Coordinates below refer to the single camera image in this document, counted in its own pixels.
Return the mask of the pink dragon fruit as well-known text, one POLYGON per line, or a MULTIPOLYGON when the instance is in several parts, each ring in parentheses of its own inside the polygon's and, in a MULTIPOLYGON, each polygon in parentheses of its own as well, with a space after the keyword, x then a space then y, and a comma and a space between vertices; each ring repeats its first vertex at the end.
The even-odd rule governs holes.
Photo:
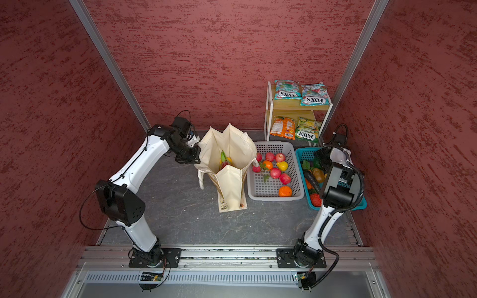
POLYGON ((229 165, 229 160, 226 157, 226 154, 224 151, 221 151, 221 156, 220 156, 220 170, 225 168, 227 165, 229 165))

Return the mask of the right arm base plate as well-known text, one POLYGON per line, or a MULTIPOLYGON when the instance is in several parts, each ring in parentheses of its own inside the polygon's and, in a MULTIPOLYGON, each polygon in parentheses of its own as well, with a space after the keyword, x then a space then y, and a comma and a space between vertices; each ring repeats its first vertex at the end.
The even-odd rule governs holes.
POLYGON ((277 248, 278 268, 323 269, 326 260, 321 250, 305 248, 295 251, 294 248, 277 248))

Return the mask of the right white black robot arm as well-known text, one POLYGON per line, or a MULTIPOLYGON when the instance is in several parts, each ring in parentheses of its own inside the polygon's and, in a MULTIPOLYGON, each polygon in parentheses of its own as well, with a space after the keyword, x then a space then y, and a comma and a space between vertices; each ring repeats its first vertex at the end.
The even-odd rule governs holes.
POLYGON ((330 149, 331 164, 324 182, 320 184, 311 171, 302 171, 304 180, 319 192, 322 200, 312 226, 294 247, 294 260, 303 268, 326 267, 324 242, 328 233, 343 213, 358 207, 364 198, 364 175, 353 164, 350 151, 336 145, 326 147, 330 149))

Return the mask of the cream floral tote bag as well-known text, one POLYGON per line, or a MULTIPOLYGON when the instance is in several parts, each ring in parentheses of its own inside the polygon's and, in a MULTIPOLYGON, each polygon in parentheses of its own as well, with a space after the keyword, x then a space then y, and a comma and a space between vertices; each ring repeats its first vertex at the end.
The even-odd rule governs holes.
POLYGON ((248 169, 258 166, 257 148, 246 132, 229 124, 222 132, 210 128, 198 143, 200 164, 196 164, 199 187, 204 190, 207 175, 217 189, 220 212, 246 210, 245 180, 248 169), (220 170, 221 151, 231 158, 233 165, 220 170))

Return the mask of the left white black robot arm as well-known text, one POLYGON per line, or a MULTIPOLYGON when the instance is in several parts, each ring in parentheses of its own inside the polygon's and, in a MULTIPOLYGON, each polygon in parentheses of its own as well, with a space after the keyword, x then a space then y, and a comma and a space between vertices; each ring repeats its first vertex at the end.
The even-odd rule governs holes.
POLYGON ((169 153, 179 164, 199 164, 199 141, 194 125, 184 118, 175 119, 170 126, 154 125, 132 158, 109 180, 99 180, 94 187, 101 212, 132 242, 132 261, 149 268, 165 265, 160 240, 147 223, 145 202, 137 193, 157 161, 169 153))

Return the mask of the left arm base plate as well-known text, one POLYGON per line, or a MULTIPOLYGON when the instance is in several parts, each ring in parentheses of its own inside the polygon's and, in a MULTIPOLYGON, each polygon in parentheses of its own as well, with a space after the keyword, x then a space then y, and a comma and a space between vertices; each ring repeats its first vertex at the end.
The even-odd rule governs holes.
POLYGON ((177 268, 181 252, 181 248, 156 248, 147 253, 132 248, 128 253, 129 268, 177 268))

